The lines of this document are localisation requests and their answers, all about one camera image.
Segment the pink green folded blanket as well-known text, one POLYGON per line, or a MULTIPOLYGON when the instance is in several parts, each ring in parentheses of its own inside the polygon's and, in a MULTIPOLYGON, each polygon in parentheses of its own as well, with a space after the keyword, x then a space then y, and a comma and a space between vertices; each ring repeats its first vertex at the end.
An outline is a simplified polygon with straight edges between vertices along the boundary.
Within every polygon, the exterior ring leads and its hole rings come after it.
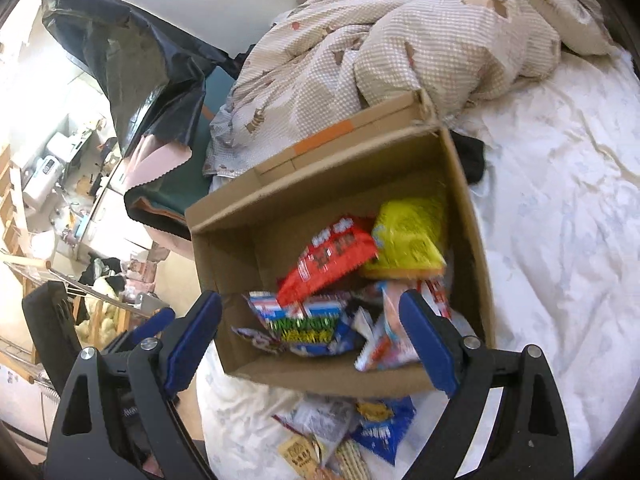
POLYGON ((200 116, 189 145, 164 142, 151 133, 142 136, 128 160, 125 206, 130 219, 144 224, 159 243, 164 238, 178 246, 191 239, 186 210, 208 194, 210 179, 204 176, 209 124, 234 84, 221 68, 206 78, 200 116))

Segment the wooden chair frame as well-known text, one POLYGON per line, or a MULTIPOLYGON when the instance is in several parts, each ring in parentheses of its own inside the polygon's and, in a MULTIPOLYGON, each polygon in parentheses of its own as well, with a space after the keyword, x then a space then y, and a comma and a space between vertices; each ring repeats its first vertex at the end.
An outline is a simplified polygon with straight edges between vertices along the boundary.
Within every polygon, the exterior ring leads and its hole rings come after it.
POLYGON ((26 221, 21 171, 12 162, 9 144, 1 145, 1 263, 23 286, 24 294, 39 286, 50 258, 32 256, 32 236, 26 221))

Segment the white floral bed sheet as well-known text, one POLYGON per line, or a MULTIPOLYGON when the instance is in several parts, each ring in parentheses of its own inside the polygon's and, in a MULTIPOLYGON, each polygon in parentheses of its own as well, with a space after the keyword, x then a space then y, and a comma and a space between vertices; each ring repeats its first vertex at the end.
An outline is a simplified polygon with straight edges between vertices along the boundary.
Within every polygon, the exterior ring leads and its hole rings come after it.
POLYGON ((452 121, 485 145, 471 198, 498 346, 536 344, 585 466, 639 379, 639 79, 631 55, 564 53, 541 82, 452 121))

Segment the red cartoon snack bag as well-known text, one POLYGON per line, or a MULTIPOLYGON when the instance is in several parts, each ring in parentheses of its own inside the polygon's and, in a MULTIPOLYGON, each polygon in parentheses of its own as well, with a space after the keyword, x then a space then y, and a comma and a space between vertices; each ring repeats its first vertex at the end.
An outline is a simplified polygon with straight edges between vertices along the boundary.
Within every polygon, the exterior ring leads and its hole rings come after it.
POLYGON ((375 259, 372 229, 372 218, 346 214, 316 234, 281 281, 280 306, 302 302, 375 259))

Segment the yellow snack bag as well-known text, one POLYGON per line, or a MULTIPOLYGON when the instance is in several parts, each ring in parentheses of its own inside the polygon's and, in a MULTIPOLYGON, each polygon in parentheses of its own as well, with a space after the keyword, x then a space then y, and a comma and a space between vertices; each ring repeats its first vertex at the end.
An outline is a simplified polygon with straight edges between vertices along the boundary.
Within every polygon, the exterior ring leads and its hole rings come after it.
POLYGON ((378 256, 360 273, 376 280, 425 280, 444 275, 447 209, 442 196, 384 203, 371 232, 378 256))

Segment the black sock on bed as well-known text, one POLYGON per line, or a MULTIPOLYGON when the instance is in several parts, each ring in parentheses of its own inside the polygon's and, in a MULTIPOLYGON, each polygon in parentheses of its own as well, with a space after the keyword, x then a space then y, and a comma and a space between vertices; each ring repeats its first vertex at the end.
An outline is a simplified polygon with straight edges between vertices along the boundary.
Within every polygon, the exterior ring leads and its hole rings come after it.
POLYGON ((451 131, 450 136, 460 159, 466 182, 468 185, 477 184, 483 179, 486 168, 485 143, 457 131, 451 131))

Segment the blue white puff snack bag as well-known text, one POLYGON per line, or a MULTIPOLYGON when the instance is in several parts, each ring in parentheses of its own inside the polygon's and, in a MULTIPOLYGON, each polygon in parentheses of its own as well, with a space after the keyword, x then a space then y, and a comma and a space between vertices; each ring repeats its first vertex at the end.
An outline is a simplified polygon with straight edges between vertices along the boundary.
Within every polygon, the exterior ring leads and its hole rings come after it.
POLYGON ((355 330, 358 301, 348 292, 312 296, 282 307, 271 292, 251 292, 246 301, 262 328, 232 327, 253 347, 278 356, 340 356, 359 349, 364 338, 355 330))

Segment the white red popcorn bag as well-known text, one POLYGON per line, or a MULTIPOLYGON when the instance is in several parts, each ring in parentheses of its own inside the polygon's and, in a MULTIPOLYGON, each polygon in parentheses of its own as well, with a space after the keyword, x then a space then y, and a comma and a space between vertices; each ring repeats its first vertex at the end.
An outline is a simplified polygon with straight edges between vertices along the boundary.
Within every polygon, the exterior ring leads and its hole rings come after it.
POLYGON ((291 411, 272 415, 288 430, 310 440, 325 465, 342 443, 356 415, 352 401, 334 396, 305 396, 291 411))

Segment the blue yellow chip bag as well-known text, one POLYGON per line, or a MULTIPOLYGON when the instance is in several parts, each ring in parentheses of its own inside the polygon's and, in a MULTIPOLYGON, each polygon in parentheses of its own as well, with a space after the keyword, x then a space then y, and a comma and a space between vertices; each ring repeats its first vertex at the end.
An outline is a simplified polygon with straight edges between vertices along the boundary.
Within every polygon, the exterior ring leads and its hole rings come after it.
POLYGON ((394 466, 399 445, 416 416, 410 396, 358 400, 355 408, 357 417, 350 433, 352 440, 394 466))

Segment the red white snack bag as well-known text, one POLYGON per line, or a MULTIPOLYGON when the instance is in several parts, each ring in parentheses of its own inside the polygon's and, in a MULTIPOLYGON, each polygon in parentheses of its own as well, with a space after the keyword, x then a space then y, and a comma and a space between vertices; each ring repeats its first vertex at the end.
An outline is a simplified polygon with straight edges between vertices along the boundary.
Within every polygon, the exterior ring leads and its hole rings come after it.
POLYGON ((409 289, 415 289, 436 315, 452 320, 442 275, 426 280, 379 282, 376 290, 382 299, 383 313, 373 325, 372 336, 355 361, 358 372, 392 370, 419 359, 399 317, 400 297, 409 289))

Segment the black plastic bag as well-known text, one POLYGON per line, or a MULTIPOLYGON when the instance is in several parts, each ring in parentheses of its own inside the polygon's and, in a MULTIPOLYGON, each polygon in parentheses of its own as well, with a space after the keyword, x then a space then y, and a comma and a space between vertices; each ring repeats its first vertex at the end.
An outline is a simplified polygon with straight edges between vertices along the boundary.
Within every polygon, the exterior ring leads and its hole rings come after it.
POLYGON ((146 134, 191 145, 206 79, 241 71, 242 58, 122 0, 42 0, 41 9, 44 27, 108 99, 125 156, 146 134))

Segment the small yellow peanut packet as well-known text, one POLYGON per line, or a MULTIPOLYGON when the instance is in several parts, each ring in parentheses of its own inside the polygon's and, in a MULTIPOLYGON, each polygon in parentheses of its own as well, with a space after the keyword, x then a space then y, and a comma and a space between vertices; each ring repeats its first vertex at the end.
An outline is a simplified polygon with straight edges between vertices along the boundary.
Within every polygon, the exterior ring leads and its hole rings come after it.
POLYGON ((280 456, 303 479, 313 479, 320 467, 314 445, 300 434, 294 434, 278 446, 280 456))

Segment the beige checkered duvet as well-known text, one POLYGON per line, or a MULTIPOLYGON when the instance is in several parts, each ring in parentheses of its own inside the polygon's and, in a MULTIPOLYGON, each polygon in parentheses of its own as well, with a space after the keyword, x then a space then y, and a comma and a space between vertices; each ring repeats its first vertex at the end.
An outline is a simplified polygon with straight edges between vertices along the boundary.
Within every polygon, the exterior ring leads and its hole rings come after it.
POLYGON ((235 178, 407 91, 448 118, 547 78, 563 49, 612 47, 596 0, 307 0, 250 51, 210 123, 203 172, 235 178))

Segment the waffle biscuit pack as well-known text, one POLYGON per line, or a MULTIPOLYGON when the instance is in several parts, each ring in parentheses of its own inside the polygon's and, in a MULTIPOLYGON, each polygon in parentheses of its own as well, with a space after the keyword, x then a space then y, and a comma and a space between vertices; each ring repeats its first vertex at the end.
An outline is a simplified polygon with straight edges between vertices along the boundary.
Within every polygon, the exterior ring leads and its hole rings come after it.
POLYGON ((358 444, 343 440, 334 453, 340 474, 345 480, 370 480, 369 468, 362 458, 358 444))

